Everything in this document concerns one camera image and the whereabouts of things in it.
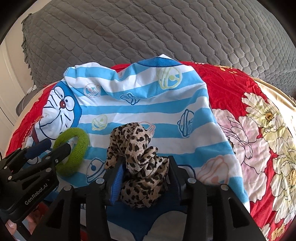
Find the grey pillow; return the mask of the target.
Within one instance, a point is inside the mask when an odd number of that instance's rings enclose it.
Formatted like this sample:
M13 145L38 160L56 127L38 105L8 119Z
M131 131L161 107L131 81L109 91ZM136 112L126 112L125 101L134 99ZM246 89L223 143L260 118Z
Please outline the grey pillow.
M30 108L33 103L38 101L44 90L45 88L36 87L36 85L31 87L16 106L16 115L20 116L25 109Z

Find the blue striped cartoon cloth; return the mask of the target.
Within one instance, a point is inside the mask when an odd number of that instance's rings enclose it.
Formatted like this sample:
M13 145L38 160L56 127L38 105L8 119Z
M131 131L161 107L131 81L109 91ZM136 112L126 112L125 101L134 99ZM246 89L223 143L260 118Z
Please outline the blue striped cartoon cloth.
M227 184L246 208L249 197L242 169L210 108L206 83L192 66L165 55L115 71L95 62L67 68L50 91L42 117L25 141L55 141L69 128L89 137L77 171L60 174L61 185L84 186L104 174L114 128L139 123L160 156L173 156L190 177Z

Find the leopard print scrunchie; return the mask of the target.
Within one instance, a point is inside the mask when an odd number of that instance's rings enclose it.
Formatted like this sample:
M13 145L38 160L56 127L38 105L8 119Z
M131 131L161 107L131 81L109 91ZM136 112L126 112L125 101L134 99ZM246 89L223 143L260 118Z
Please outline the leopard print scrunchie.
M127 171L119 199L133 208L149 208L161 197L169 170L169 158L158 156L158 148L150 146L152 132L140 123L127 123L110 134L106 170L113 169L118 158L125 160Z

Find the white wardrobe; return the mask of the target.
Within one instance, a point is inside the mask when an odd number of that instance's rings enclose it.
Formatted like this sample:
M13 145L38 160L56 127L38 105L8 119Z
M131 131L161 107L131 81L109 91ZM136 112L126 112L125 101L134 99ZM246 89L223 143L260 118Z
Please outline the white wardrobe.
M1 43L0 55L1 154L5 156L18 120L16 106L25 95L13 71L5 41Z

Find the red floral quilt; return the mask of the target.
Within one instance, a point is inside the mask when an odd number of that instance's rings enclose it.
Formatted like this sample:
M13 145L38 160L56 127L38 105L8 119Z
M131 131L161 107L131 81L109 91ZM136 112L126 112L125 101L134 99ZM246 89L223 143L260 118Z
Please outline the red floral quilt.
M261 82L238 69L180 63L192 66L207 85L210 108L240 162L250 203L246 209L267 240L283 240L295 219L295 106L275 102ZM8 153L26 147L56 83L26 114Z

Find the green fuzzy scrunchie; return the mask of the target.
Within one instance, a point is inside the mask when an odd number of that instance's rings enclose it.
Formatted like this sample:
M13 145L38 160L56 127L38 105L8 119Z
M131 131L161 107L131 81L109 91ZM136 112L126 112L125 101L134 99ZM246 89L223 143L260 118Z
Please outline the green fuzzy scrunchie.
M65 164L58 164L56 167L57 173L63 177L72 176L80 168L88 149L89 136L81 128L69 128L57 137L53 145L53 149L56 149L62 146L62 144L67 144L67 142L74 137L77 138L77 144L74 149L71 150L67 162Z

